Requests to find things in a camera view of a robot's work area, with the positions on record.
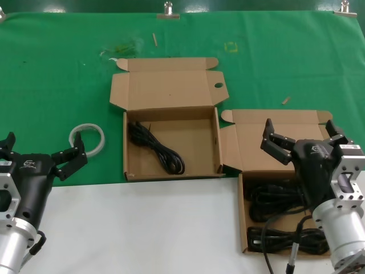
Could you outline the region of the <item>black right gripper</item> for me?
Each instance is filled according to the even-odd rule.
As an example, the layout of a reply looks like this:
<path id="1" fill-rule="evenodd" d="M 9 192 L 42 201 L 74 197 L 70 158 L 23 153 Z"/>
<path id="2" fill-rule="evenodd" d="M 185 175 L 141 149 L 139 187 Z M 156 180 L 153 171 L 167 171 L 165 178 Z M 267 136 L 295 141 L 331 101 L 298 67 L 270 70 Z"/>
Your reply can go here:
<path id="1" fill-rule="evenodd" d="M 313 212 L 323 202 L 334 198 L 332 174 L 338 158 L 332 154 L 338 145 L 354 144 L 332 119 L 325 126 L 326 140 L 295 140 L 276 134 L 270 118 L 266 120 L 260 148 L 284 165 L 293 163 L 308 209 Z"/>

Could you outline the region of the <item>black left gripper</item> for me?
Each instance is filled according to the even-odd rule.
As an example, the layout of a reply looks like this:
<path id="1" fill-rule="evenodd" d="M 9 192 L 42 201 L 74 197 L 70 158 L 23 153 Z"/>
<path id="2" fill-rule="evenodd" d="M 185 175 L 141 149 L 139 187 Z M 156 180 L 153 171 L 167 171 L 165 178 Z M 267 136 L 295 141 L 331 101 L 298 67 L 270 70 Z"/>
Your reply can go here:
<path id="1" fill-rule="evenodd" d="M 13 153 L 15 141 L 15 134 L 9 132 L 0 145 L 1 159 L 11 160 L 15 164 L 11 175 L 21 196 L 15 217 L 39 229 L 55 176 L 65 181 L 87 164 L 84 143 L 77 132 L 74 147 L 50 156 Z"/>

